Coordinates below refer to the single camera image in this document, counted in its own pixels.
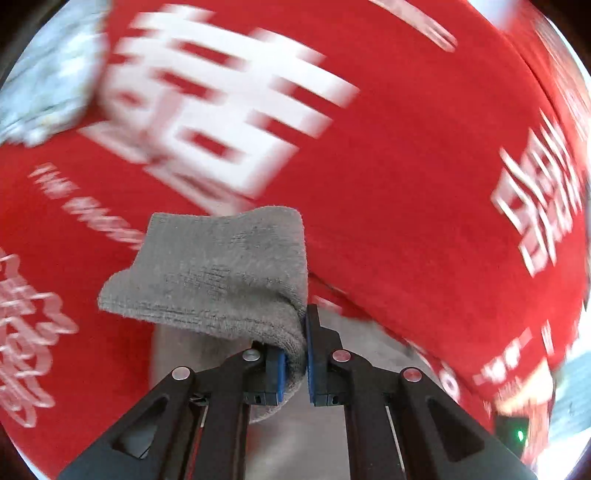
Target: light blue object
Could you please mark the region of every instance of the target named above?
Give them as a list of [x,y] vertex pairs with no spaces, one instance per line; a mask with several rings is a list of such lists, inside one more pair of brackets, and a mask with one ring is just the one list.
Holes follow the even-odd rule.
[[0,145],[34,147],[75,125],[108,50],[111,0],[70,0],[44,25],[0,90]]

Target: gray towel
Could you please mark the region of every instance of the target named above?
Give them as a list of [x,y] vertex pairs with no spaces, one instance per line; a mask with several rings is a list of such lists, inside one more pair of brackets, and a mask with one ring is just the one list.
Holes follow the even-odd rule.
[[[216,218],[155,213],[131,267],[103,286],[99,308],[278,346],[288,359],[287,400],[306,365],[307,282],[303,224],[296,210],[263,207]],[[255,417],[274,410],[259,409]]]

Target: screw head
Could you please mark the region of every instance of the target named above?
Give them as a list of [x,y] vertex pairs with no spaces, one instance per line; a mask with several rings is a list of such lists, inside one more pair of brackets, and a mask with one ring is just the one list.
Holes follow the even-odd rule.
[[347,350],[335,350],[333,352],[333,360],[339,363],[348,362],[351,360],[351,352]]
[[409,382],[419,382],[423,377],[423,374],[417,368],[407,368],[402,375]]
[[256,362],[260,357],[261,353],[255,348],[249,348],[242,353],[242,358],[247,362]]
[[187,367],[177,367],[173,370],[173,378],[175,380],[186,380],[190,374],[191,371]]

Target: red fabric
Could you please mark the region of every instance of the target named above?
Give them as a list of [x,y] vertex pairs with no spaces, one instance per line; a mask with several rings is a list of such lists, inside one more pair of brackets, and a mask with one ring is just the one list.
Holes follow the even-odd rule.
[[[551,122],[558,114],[517,49],[463,1],[413,4],[454,35],[454,52],[371,2],[200,0],[200,8],[215,12],[202,22],[247,36],[261,28],[296,40],[324,56],[319,67],[357,88],[343,106],[304,89],[292,92],[331,119],[317,138],[277,121],[260,123],[296,149],[269,175],[261,173],[263,185],[254,194],[233,192],[202,171],[174,163],[163,136],[186,95],[216,98],[178,73],[165,72],[163,78],[178,91],[158,99],[158,116],[148,129],[134,131],[121,110],[107,110],[107,117],[119,122],[108,135],[112,143],[121,141],[117,135],[136,142],[127,145],[127,153],[79,131],[33,150],[1,148],[4,257],[18,255],[17,280],[59,297],[61,312],[78,330],[49,344],[22,325],[16,332],[8,324],[7,333],[28,343],[13,342],[18,359],[7,358],[5,349],[0,419],[42,471],[55,477],[147,391],[151,326],[99,313],[96,296],[112,273],[132,262],[138,232],[145,231],[153,212],[297,208],[314,275],[312,298],[324,298],[352,316],[366,313],[415,344],[440,378],[453,377],[460,405],[488,428],[485,407],[500,392],[516,388],[516,378],[526,378],[546,356],[540,333],[546,322],[554,359],[562,360],[586,285],[583,215],[574,215],[571,232],[556,243],[556,265],[549,262],[532,277],[518,249],[522,235],[491,201],[504,167],[499,150],[518,161],[529,130],[540,134],[540,112]],[[122,37],[143,34],[128,26],[139,12],[161,7],[160,0],[117,2],[108,22],[111,44],[121,47]],[[228,61],[211,50],[184,48]],[[116,53],[109,59],[125,60]],[[142,105],[151,94],[106,86],[108,75],[99,100],[111,107],[119,101]],[[105,118],[93,107],[84,124]],[[227,154],[211,138],[197,140]],[[0,270],[0,280],[5,278],[14,284],[14,269]],[[13,296],[29,300],[22,289],[14,290]],[[44,304],[34,313],[23,308],[16,313],[29,326],[39,330],[47,321]],[[511,342],[528,329],[531,339],[506,378],[475,380],[491,359],[505,362],[513,355]],[[25,358],[31,345],[34,353]],[[37,372],[41,357],[44,369]],[[26,376],[17,375],[23,370],[34,372],[27,375],[37,379],[54,406],[47,397],[31,398],[27,391],[36,387],[32,380],[23,386]],[[10,397],[14,392],[17,400]],[[33,429],[8,415],[10,409],[12,416],[22,415],[18,406],[34,411]]]

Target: gray cloth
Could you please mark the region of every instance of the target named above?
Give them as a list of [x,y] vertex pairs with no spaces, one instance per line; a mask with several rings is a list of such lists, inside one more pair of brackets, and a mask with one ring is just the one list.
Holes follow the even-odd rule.
[[[286,207],[218,218],[155,213],[131,267],[113,275],[99,295],[107,312],[285,350],[285,399],[303,380],[306,302],[303,224]],[[234,348],[217,344],[209,367]]]

